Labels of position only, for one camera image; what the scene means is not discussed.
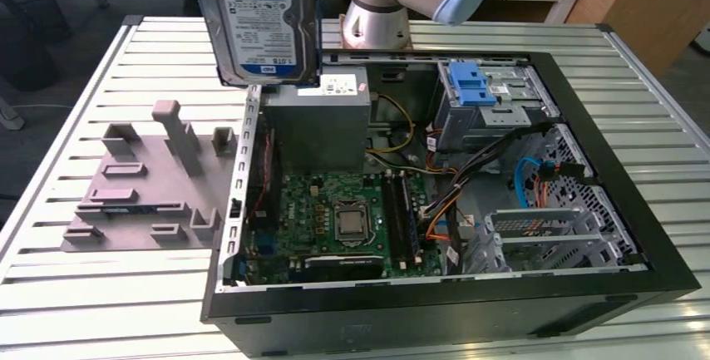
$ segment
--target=wd blue label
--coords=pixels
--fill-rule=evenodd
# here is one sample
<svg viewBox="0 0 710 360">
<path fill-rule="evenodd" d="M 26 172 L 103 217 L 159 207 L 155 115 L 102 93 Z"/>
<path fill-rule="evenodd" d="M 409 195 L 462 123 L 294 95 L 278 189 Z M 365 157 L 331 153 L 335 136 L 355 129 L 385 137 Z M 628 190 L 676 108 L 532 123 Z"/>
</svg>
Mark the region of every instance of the wd blue label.
<svg viewBox="0 0 710 360">
<path fill-rule="evenodd" d="M 226 84 L 319 84 L 319 0 L 201 0 L 201 6 Z"/>
<path fill-rule="evenodd" d="M 225 0 L 237 62 L 247 72 L 289 75 L 297 65 L 297 42 L 285 15 L 293 0 Z"/>
</svg>

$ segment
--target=side panel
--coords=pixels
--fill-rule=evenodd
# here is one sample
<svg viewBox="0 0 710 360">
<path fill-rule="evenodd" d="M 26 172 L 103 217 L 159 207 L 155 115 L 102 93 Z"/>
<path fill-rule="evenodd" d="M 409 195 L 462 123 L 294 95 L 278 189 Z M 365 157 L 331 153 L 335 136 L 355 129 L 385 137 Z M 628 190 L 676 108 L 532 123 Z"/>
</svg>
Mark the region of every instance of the side panel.
<svg viewBox="0 0 710 360">
<path fill-rule="evenodd" d="M 568 329 L 565 335 L 577 334 L 600 320 L 629 311 L 650 296 L 630 295 L 620 300 L 585 296 L 440 304 L 215 321 L 250 357 L 357 352 L 534 338 L 537 334 L 544 335 L 546 328 L 562 324 Z"/>
</svg>

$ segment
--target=floor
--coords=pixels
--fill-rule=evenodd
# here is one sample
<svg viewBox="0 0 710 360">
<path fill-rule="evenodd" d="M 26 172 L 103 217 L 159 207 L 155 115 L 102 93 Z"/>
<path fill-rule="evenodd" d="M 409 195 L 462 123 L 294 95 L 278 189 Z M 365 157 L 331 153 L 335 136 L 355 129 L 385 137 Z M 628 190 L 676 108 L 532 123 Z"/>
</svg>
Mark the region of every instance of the floor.
<svg viewBox="0 0 710 360">
<path fill-rule="evenodd" d="M 51 46 L 62 80 L 49 89 L 18 92 L 0 80 L 0 93 L 15 106 L 58 104 L 71 106 L 79 96 L 127 14 L 183 16 L 183 0 L 110 0 L 101 9 L 95 0 L 59 0 L 73 27 L 73 38 Z M 661 83 L 674 95 L 706 133 L 710 133 L 710 57 L 689 48 Z M 23 107 L 18 109 L 27 124 L 22 131 L 0 129 L 0 195 L 23 193 L 70 109 Z M 8 219 L 14 202 L 0 200 L 0 225 Z"/>
</svg>

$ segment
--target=metal table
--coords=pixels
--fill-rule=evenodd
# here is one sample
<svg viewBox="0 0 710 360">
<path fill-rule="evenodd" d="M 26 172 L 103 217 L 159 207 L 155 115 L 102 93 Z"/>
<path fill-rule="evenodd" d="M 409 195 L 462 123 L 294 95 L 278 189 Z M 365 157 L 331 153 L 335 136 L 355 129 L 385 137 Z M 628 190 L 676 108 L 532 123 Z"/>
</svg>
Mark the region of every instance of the metal table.
<svg viewBox="0 0 710 360">
<path fill-rule="evenodd" d="M 195 132 L 241 131 L 245 92 L 215 78 L 198 18 L 129 18 L 0 234 L 0 358 L 241 358 L 198 321 L 210 251 L 66 254 L 66 224 L 90 184 L 111 121 L 161 129 L 153 104 L 175 99 Z M 706 287 L 565 339 L 509 341 L 338 355 L 453 359 L 710 357 L 710 140 L 614 33 L 594 26 L 412 25 L 416 48 L 552 52 Z M 338 22 L 325 23 L 327 47 Z"/>
</svg>

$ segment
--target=yellow cable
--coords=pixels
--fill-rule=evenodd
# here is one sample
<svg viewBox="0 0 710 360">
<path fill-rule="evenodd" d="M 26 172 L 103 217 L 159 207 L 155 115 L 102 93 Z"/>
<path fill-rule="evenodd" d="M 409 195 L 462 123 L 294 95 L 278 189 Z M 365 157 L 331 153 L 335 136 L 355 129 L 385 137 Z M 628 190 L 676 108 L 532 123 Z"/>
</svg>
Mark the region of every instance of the yellow cable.
<svg viewBox="0 0 710 360">
<path fill-rule="evenodd" d="M 446 206 L 440 210 L 440 213 L 437 213 L 437 216 L 434 216 L 434 219 L 432 220 L 430 228 L 426 230 L 425 237 L 428 239 L 432 239 L 432 238 L 442 239 L 444 238 L 442 235 L 434 235 L 434 234 L 432 234 L 432 232 L 434 232 L 434 226 L 437 225 L 437 222 L 442 218 L 442 215 L 445 214 L 446 210 L 450 208 L 452 204 L 454 202 L 457 202 L 460 196 L 462 196 L 462 191 L 458 192 L 457 196 L 454 198 L 452 198 L 452 200 L 446 203 Z"/>
<path fill-rule="evenodd" d="M 384 153 L 397 152 L 398 150 L 401 150 L 402 148 L 405 148 L 410 144 L 412 139 L 414 138 L 414 122 L 412 121 L 410 114 L 408 113 L 405 108 L 400 105 L 400 103 L 390 96 L 386 96 L 385 94 L 379 94 L 379 96 L 386 98 L 392 102 L 392 104 L 400 109 L 400 111 L 402 112 L 402 114 L 408 118 L 408 122 L 410 123 L 410 136 L 408 137 L 408 140 L 401 145 L 394 146 L 393 148 L 381 148 L 381 149 L 371 148 L 371 149 L 366 150 L 366 152 L 370 152 L 370 153 L 374 152 L 374 153 L 378 153 L 378 154 L 384 154 Z"/>
</svg>

